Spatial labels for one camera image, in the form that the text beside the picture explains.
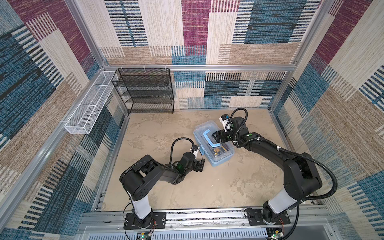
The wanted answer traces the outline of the light blue plastic tool box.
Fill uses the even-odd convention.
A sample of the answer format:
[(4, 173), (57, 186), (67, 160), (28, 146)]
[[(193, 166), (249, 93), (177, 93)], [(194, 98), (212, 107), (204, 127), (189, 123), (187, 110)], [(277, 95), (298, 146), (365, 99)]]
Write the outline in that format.
[[(231, 144), (231, 142), (217, 143), (212, 137), (212, 134), (219, 130), (219, 127), (214, 121), (207, 121), (196, 126), (194, 129), (195, 139), (197, 140), (199, 146), (203, 149), (203, 155), (208, 158), (213, 167), (217, 167), (218, 165), (229, 161), (235, 154), (235, 147)], [(228, 151), (222, 155), (215, 156), (214, 148), (220, 146), (223, 146)]]

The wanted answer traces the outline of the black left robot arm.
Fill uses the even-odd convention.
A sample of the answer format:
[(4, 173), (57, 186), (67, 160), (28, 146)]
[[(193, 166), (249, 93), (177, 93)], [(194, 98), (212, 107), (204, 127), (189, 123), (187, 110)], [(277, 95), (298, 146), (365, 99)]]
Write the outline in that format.
[(181, 183), (192, 171), (202, 172), (204, 159), (197, 159), (195, 152), (186, 152), (180, 161), (173, 164), (161, 164), (150, 155), (145, 155), (120, 175), (120, 183), (130, 197), (134, 216), (140, 222), (150, 220), (152, 207), (148, 193), (157, 182), (172, 185)]

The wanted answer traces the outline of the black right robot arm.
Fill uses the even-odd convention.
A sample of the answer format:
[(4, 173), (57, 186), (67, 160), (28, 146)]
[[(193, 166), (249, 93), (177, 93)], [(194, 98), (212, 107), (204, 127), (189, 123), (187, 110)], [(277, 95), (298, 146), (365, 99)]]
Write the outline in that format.
[(243, 124), (244, 118), (220, 117), (224, 129), (216, 131), (212, 137), (218, 143), (232, 142), (235, 146), (259, 154), (278, 166), (284, 174), (282, 190), (263, 204), (263, 220), (266, 224), (275, 223), (286, 210), (298, 205), (304, 198), (323, 186), (315, 164), (305, 157), (308, 154), (286, 153), (275, 143), (255, 132), (250, 133)]

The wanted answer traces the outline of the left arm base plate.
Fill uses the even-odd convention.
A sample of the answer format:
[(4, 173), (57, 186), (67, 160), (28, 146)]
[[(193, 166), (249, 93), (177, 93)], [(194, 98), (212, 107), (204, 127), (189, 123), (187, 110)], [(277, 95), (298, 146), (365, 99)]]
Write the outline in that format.
[(128, 213), (126, 214), (124, 230), (164, 229), (166, 220), (166, 212), (151, 212), (143, 220), (141, 220), (135, 213)]

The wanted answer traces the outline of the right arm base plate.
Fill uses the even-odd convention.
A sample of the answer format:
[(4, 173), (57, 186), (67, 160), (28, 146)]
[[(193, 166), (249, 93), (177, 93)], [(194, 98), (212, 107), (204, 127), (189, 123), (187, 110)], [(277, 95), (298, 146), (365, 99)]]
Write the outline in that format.
[(248, 219), (250, 226), (289, 225), (291, 223), (286, 211), (276, 214), (269, 209), (246, 208), (244, 215)]

